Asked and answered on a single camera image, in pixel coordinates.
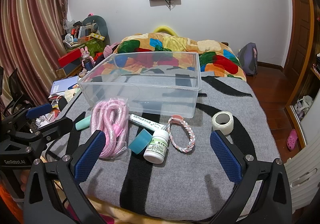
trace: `braided rope bracelet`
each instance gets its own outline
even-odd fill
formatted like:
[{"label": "braided rope bracelet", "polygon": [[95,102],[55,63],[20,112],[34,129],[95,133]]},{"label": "braided rope bracelet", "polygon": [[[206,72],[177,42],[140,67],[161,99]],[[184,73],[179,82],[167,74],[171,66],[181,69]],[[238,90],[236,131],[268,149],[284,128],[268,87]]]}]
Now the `braided rope bracelet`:
[{"label": "braided rope bracelet", "polygon": [[[176,124],[179,124],[179,125],[182,125],[189,133],[189,136],[190,136],[190,141],[189,141],[189,144],[186,148],[181,148],[180,146],[178,146],[174,140],[173,140],[173,137],[171,135],[171,123],[176,123]],[[184,152],[184,153],[188,153],[190,152],[194,145],[195,145],[195,142],[196,142],[196,137],[195,137],[195,134],[193,133],[191,127],[188,125],[188,123],[183,119],[182,116],[179,116],[179,115],[173,115],[169,120],[168,120],[168,133],[169,133],[169,137],[170,137],[170,140],[171,140],[171,143],[172,145],[178,149],[179,151],[181,152]]]}]

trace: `bed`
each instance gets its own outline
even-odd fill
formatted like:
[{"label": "bed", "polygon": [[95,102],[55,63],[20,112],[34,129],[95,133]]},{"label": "bed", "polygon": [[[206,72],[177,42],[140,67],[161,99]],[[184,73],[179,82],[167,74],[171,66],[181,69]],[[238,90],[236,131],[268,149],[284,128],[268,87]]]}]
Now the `bed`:
[{"label": "bed", "polygon": [[[228,140],[243,154],[272,162],[279,157],[266,116],[232,50],[217,41],[193,41],[165,33],[134,35],[125,38],[115,53],[168,51],[198,52],[202,90],[199,91],[194,117],[187,122],[196,135],[196,145],[188,154],[178,152],[172,144],[162,164],[155,165],[127,150],[119,160],[99,159],[88,180],[80,186],[97,210],[113,221],[128,223],[205,222],[223,206],[234,183],[230,182],[210,147],[211,118],[219,111],[234,117],[234,129]],[[173,64],[179,69],[181,61]],[[141,65],[132,70],[140,71]],[[82,93],[72,99],[59,117],[77,122],[91,114]],[[149,120],[166,124],[169,116],[138,113]],[[129,143],[141,129],[129,123]],[[188,139],[179,126],[172,127],[177,144]],[[71,154],[90,137],[90,129],[72,130],[56,140],[44,153],[48,161]],[[257,196],[260,182],[252,192],[242,216],[249,213]]]}]

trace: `blue gripper pad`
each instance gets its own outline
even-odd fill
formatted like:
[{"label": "blue gripper pad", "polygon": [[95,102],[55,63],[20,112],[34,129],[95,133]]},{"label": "blue gripper pad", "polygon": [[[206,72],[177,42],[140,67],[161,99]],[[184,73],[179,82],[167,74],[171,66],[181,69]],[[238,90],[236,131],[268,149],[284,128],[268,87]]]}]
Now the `blue gripper pad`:
[{"label": "blue gripper pad", "polygon": [[76,183],[80,184],[87,180],[105,145],[106,136],[100,131],[74,166]]},{"label": "blue gripper pad", "polygon": [[242,179],[241,165],[215,131],[210,135],[210,145],[230,182],[238,185]]},{"label": "blue gripper pad", "polygon": [[50,103],[43,104],[41,106],[29,109],[26,113],[26,119],[35,119],[52,111],[52,105]]}]

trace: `paper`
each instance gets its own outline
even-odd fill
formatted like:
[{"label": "paper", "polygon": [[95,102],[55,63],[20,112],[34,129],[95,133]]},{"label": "paper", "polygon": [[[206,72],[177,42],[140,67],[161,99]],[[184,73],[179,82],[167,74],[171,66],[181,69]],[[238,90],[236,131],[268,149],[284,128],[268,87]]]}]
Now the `paper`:
[{"label": "paper", "polygon": [[76,93],[80,91],[80,88],[67,90],[64,97],[67,100],[67,102],[70,102],[72,100],[73,96],[76,95]]},{"label": "paper", "polygon": [[78,79],[79,79],[78,76],[74,76],[74,77],[69,77],[59,81],[55,81],[52,84],[49,98],[52,96],[64,95],[64,93],[63,94],[61,93],[68,90],[70,86],[75,85],[78,82]]}]

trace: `book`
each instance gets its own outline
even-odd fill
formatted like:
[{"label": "book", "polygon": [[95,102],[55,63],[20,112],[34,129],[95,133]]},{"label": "book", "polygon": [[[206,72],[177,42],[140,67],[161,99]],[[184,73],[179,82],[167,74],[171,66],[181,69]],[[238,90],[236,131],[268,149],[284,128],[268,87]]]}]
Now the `book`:
[{"label": "book", "polygon": [[54,96],[64,95],[65,91],[72,85],[78,83],[79,76],[69,77],[66,79],[53,82],[49,99]]}]

